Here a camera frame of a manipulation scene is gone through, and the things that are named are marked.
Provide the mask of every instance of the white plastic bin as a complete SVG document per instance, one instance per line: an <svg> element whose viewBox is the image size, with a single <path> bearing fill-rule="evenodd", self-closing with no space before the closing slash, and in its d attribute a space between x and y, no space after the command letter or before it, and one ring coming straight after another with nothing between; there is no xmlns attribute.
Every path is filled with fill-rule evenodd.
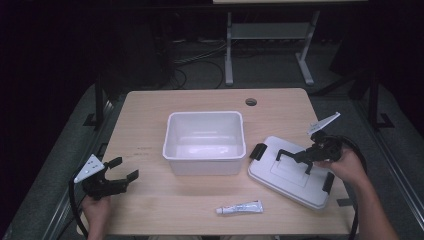
<svg viewBox="0 0 424 240"><path fill-rule="evenodd" d="M237 174L245 154L239 112L175 112L169 116L163 156L174 174Z"/></svg>

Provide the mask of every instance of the white tube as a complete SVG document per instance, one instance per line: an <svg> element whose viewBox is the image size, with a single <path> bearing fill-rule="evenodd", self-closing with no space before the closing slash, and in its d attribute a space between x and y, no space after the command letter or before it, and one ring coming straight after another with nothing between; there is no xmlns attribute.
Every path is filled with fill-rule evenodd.
<svg viewBox="0 0 424 240"><path fill-rule="evenodd" d="M241 203L232 206L220 207L216 209L217 214L231 213L262 213L264 211L260 200L248 203Z"/></svg>

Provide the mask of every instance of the wrist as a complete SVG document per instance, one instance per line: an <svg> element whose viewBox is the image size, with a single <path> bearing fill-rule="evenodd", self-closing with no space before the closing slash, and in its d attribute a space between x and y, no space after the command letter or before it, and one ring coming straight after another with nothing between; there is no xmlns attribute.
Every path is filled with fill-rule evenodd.
<svg viewBox="0 0 424 240"><path fill-rule="evenodd" d="M104 226L97 226L93 224L90 225L90 229L88 231L87 240L103 240L106 236L106 229Z"/></svg>
<svg viewBox="0 0 424 240"><path fill-rule="evenodd" d="M375 189L368 177L359 178L352 186L358 198L364 198L368 202L376 198Z"/></svg>

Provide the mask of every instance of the black cable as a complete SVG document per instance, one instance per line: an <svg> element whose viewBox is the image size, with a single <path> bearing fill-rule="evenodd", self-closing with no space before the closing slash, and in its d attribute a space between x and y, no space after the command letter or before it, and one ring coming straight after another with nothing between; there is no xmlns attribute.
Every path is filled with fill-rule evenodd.
<svg viewBox="0 0 424 240"><path fill-rule="evenodd" d="M88 231L85 228L84 224L81 221L81 218L79 216L78 213L78 208L76 206L75 203L75 193L74 193L74 188L75 188L75 183L74 183L74 179L76 177L76 175L81 171L83 166L79 167L77 171L75 171L75 173L72 175L72 178L69 180L68 183L68 195L69 195L69 203L71 205L71 210L72 210L72 214L74 215L75 221L78 225L78 227L80 228L82 234L88 238Z"/></svg>
<svg viewBox="0 0 424 240"><path fill-rule="evenodd" d="M174 63L175 64L183 64L184 65L184 64L187 64L187 63L190 63L190 62L195 62L195 61L200 60L200 59L204 59L204 58L207 58L207 57L212 57L212 56L214 56L214 55L216 55L218 53L225 52L226 46L227 46L227 44L224 43L223 45L221 45L220 47L218 47L218 48L216 48L214 50L208 51L206 53L202 53L202 54L197 55L197 56L194 56L194 57L190 57L190 58L186 58L186 59L180 59L180 60L175 60Z"/></svg>
<svg viewBox="0 0 424 240"><path fill-rule="evenodd" d="M362 168L364 169L365 174L367 174L367 162L365 160L364 155L362 154L361 150L359 150L359 147L355 144L355 142L353 142L351 139L349 139L345 136L327 135L327 136L324 136L323 138L336 139L336 140L342 142L343 144L347 145L348 147L350 147L353 150L353 152L355 152L355 154L358 156L359 160L361 161ZM355 216L353 217L352 227L350 229L349 238L348 238L349 240L355 239L356 231L357 231L358 225L359 225L358 204L355 204L353 206L353 208L355 210Z"/></svg>
<svg viewBox="0 0 424 240"><path fill-rule="evenodd" d="M81 206L82 200L78 203L77 209ZM75 220L74 215L72 215L71 219L65 224L65 226L62 227L62 230L59 232L59 235L57 236L56 240L59 240L65 231L68 229L68 227L71 225L71 223Z"/></svg>
<svg viewBox="0 0 424 240"><path fill-rule="evenodd" d="M184 72L183 70L175 69L175 71L176 71L176 72L181 73L181 74L183 75L183 77L184 77L184 80L183 80L183 83L182 83L182 84L180 84L180 82L178 81L178 79L177 79L176 77L172 77L172 78L171 78L170 83L171 83L171 85L172 85L172 87L173 87L173 90L180 90L180 89L184 89L184 85L185 85L185 84L186 84L186 82L187 82L187 75L185 74L185 72Z"/></svg>
<svg viewBox="0 0 424 240"><path fill-rule="evenodd" d="M218 89L221 84L224 82L224 71L222 70L221 66L219 66L218 64L214 63L214 62L210 62L210 61L192 61L192 62L188 62L188 63L184 63L184 64L179 64L179 66L185 66L185 65L189 65L189 64L195 64L195 63L208 63L208 64L212 64L214 66L216 66L221 74L221 78L220 81L218 83L218 85L214 88L214 89Z"/></svg>

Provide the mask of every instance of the wooden table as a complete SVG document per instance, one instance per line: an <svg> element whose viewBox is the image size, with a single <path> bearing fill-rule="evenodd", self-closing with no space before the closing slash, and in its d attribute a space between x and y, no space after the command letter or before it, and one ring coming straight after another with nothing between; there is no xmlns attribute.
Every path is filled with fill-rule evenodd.
<svg viewBox="0 0 424 240"><path fill-rule="evenodd" d="M256 106L245 100L254 98ZM175 176L162 156L168 116L180 111L235 110L243 115L247 154L230 176ZM309 147L306 134L317 121L302 89L143 91L128 94L103 158L122 157L107 179L140 177L125 194L113 196L109 234L118 235L286 235L348 234L354 216L343 182L334 181L328 206L314 212L260 185L247 173L249 154L274 135ZM262 214L218 216L215 209L261 200Z"/></svg>

